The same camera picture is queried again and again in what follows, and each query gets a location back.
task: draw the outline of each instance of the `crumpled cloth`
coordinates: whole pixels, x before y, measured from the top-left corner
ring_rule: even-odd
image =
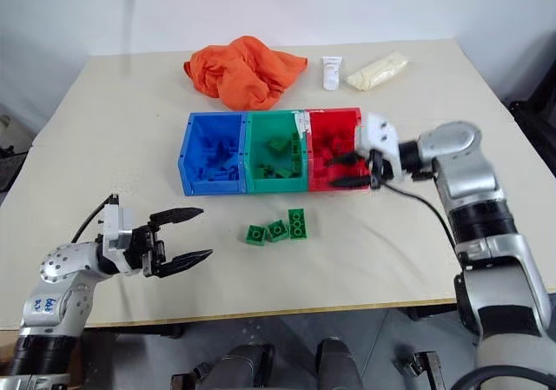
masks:
[[[183,64],[195,89],[232,110],[265,110],[307,68],[307,58],[273,51],[253,36],[209,45]]]

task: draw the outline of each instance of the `floor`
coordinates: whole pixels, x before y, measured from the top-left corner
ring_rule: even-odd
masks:
[[[395,368],[396,354],[408,349],[437,351],[447,387],[473,367],[476,339],[455,312],[412,321],[398,309],[374,309],[198,322],[188,324],[179,339],[89,332],[83,388],[168,389],[172,374],[249,342],[275,344],[273,387],[315,388],[314,353],[328,336],[347,344],[369,389],[429,388],[425,374],[410,380]]]

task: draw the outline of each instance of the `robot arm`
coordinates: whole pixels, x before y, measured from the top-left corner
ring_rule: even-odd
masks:
[[[93,242],[76,243],[100,210],[103,234]],[[205,260],[212,250],[183,254],[166,262],[164,242],[157,237],[161,225],[187,221],[200,213],[199,208],[171,209],[151,215],[146,225],[132,228],[131,215],[119,207],[117,195],[104,201],[71,243],[57,247],[41,262],[40,280],[23,306],[10,377],[0,381],[0,388],[67,386],[70,377],[65,372],[92,309],[96,284],[120,273],[166,277]]]
[[[480,336],[477,367],[518,366],[555,374],[556,344],[546,333],[550,301],[493,168],[480,151],[480,139],[472,124],[450,122],[416,141],[398,143],[389,122],[366,116],[355,132],[355,150],[368,162],[371,188],[407,174],[414,180],[434,179],[462,270],[454,279],[460,318]],[[345,179],[339,183],[356,185]],[[506,377],[488,381],[485,388],[531,385],[537,386]]]

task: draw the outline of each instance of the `white table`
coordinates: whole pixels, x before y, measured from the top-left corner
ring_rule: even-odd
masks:
[[[478,124],[483,149],[509,197],[546,286],[556,289],[556,181],[453,40],[292,47],[308,70],[277,109],[360,107],[393,122],[402,138],[451,120]],[[399,50],[411,63],[368,93],[321,89],[320,57],[344,56],[342,73]],[[166,279],[117,276],[96,290],[90,326],[248,314],[392,307],[453,301],[458,264],[434,216],[393,195],[335,192],[186,197],[176,159],[189,112],[225,110],[183,74],[190,53],[91,57],[39,134],[0,208],[0,328],[17,328],[42,257],[69,241],[110,192],[150,213],[205,213],[162,230],[167,255],[213,248],[203,264]],[[431,182],[404,183],[440,208]],[[243,241],[249,224],[305,208],[307,241],[264,248]],[[91,240],[93,224],[82,237]]]

